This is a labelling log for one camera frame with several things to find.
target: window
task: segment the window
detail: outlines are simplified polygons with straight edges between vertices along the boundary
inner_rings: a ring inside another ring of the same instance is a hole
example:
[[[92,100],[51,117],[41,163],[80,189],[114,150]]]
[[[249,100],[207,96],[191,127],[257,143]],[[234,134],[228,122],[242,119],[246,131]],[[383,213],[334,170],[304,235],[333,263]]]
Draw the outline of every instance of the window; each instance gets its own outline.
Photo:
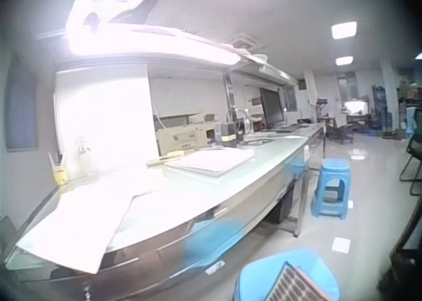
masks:
[[[5,143],[7,151],[38,148],[36,79],[15,54],[5,88]]]
[[[287,112],[297,111],[295,88],[293,86],[287,86],[279,89],[279,92],[282,93],[282,96],[280,97],[282,99],[283,108],[286,108]]]
[[[356,75],[354,72],[347,72],[337,76],[338,87],[342,102],[350,101],[359,97],[357,93]]]

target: blue stool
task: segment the blue stool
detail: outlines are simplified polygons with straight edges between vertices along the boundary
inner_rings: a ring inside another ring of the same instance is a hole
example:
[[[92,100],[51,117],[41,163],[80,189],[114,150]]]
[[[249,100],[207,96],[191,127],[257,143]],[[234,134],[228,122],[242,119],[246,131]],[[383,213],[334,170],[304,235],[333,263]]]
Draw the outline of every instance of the blue stool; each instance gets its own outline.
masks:
[[[338,187],[327,186],[333,179],[339,179]],[[325,159],[319,175],[318,186],[312,203],[312,215],[338,215],[340,219],[347,216],[350,190],[350,164],[345,159]],[[324,201],[326,190],[337,191],[335,202]]]
[[[331,299],[340,299],[340,288],[323,260],[310,250],[301,248],[246,265],[237,278],[234,300],[265,300],[286,261],[304,271]]]

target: black chair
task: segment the black chair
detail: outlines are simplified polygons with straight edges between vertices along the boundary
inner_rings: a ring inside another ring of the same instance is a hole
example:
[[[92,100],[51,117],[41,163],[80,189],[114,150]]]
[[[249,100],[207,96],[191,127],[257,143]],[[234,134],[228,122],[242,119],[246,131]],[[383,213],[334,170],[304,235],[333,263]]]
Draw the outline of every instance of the black chair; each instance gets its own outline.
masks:
[[[407,145],[406,151],[410,154],[410,158],[406,163],[406,166],[403,168],[402,172],[400,173],[400,181],[411,181],[410,186],[410,194],[411,196],[419,196],[420,192],[414,192],[413,187],[415,186],[415,182],[422,182],[422,179],[418,178],[419,172],[422,168],[422,108],[417,108],[415,110],[415,121],[416,121],[416,129],[415,134],[410,138],[409,144]],[[410,164],[410,161],[416,158],[419,160],[419,166],[417,167],[415,177],[414,178],[403,178],[403,175]]]

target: tiled floor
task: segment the tiled floor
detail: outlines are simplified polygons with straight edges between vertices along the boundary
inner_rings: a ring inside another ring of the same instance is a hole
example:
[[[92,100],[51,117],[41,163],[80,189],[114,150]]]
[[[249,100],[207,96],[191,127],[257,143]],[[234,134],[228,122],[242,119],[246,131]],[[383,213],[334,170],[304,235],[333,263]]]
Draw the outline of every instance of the tiled floor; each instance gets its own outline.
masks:
[[[365,159],[352,160],[352,154],[363,155]],[[254,244],[243,249],[240,262],[230,271],[221,274],[218,271],[214,278],[209,276],[209,284],[192,293],[191,300],[229,301],[242,265],[300,247],[314,250],[325,260],[340,286],[342,300],[378,300],[377,281],[389,266],[388,255],[417,201],[417,197],[409,195],[410,183],[398,179],[408,158],[406,142],[358,134],[353,144],[328,142],[326,157],[341,157],[351,162],[350,200],[353,200],[353,209],[349,210],[347,219],[313,217],[308,205],[299,238],[284,231],[268,229],[266,223],[261,223],[250,234],[251,238],[255,237],[251,240]],[[409,173],[415,170],[415,166],[411,167]],[[316,188],[317,178],[318,173],[313,172],[310,195]],[[335,238],[350,240],[347,254],[332,250]]]

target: lab bench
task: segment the lab bench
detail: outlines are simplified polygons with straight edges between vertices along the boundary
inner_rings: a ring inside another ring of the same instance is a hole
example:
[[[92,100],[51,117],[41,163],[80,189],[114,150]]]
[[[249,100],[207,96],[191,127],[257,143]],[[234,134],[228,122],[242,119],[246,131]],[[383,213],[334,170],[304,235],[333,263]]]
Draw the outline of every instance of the lab bench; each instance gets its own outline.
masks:
[[[92,300],[130,300],[131,296],[154,294],[209,269],[245,238],[293,185],[295,194],[301,193],[306,201],[307,162],[323,137],[321,124],[280,135],[253,147],[252,159],[218,178],[166,166],[148,169],[163,176],[164,187],[133,198],[95,275],[41,260],[17,246],[7,267],[46,300],[89,300],[88,296]],[[24,224],[21,235],[57,207],[61,194],[93,183],[95,178],[71,181],[52,192]],[[293,226],[287,226],[295,236],[300,234],[305,202],[300,207]]]

